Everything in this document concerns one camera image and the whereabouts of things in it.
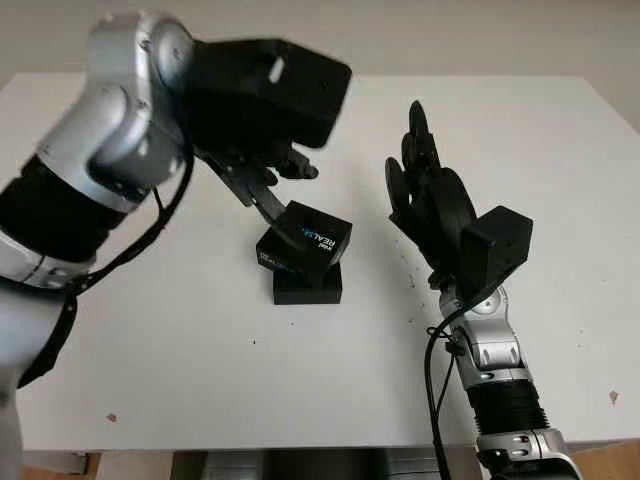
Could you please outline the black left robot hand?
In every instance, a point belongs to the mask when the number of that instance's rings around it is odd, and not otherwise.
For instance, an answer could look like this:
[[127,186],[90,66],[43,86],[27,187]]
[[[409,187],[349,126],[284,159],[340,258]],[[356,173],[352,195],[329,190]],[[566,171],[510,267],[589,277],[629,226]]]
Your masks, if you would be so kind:
[[206,163],[246,207],[255,207],[275,233],[296,250],[306,249],[295,222],[285,218],[285,205],[271,191],[278,179],[313,180],[319,171],[286,141],[263,145],[234,144],[196,136],[196,156]]

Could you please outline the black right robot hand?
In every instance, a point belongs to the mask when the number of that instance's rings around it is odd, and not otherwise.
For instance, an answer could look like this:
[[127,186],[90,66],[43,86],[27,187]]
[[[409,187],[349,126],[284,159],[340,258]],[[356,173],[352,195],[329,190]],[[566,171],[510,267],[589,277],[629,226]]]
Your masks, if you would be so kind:
[[389,157],[385,162],[385,181],[392,209],[389,220],[431,268],[429,287],[447,288],[457,277],[462,231],[476,213],[458,174],[441,165],[427,115],[417,100],[409,109],[401,159]]

